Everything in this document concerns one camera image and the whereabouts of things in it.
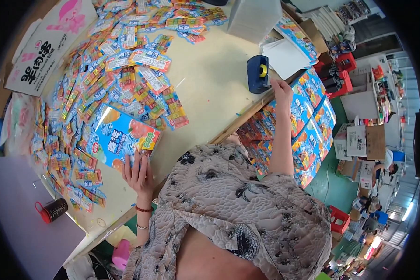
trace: plastic bag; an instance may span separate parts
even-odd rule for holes
[[[11,155],[30,154],[30,144],[34,135],[37,97],[22,93],[12,93],[12,99],[3,123],[8,135],[8,150]]]

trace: floral blouse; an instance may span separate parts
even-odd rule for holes
[[[149,238],[131,252],[123,280],[174,279],[191,226],[250,260],[269,279],[314,279],[331,251],[330,212],[292,176],[258,181],[243,147],[196,146],[181,156],[158,198]]]

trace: bracelet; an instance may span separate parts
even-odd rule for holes
[[[139,208],[137,205],[135,205],[135,209],[139,212],[152,212],[152,211],[154,211],[154,208],[152,208],[152,207],[151,207],[150,210],[146,210],[146,209]]]
[[[138,224],[136,224],[138,229],[148,229],[148,227],[140,227]]]

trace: black water bottle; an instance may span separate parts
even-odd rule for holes
[[[34,207],[39,212],[42,220],[47,224],[59,218],[63,213],[67,212],[68,204],[65,199],[57,199],[47,206],[43,207],[39,201],[34,204]]]

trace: red beaded bracelet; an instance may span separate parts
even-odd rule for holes
[[[151,209],[146,210],[146,209],[139,208],[137,205],[135,205],[135,209],[139,212],[152,212],[152,211],[154,211],[154,208],[152,208],[152,207],[151,207]]]

